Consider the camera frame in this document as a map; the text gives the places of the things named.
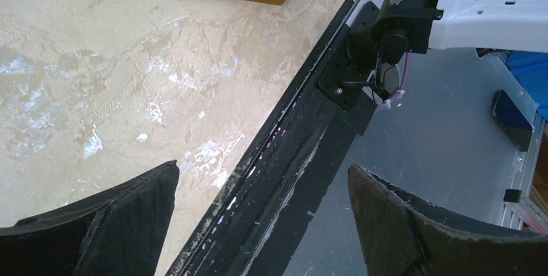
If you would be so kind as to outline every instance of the blue object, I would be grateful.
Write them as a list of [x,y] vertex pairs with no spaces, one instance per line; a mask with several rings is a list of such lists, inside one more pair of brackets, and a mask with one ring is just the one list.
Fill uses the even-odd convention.
[[513,51],[507,64],[512,75],[538,103],[538,112],[548,118],[548,54]]

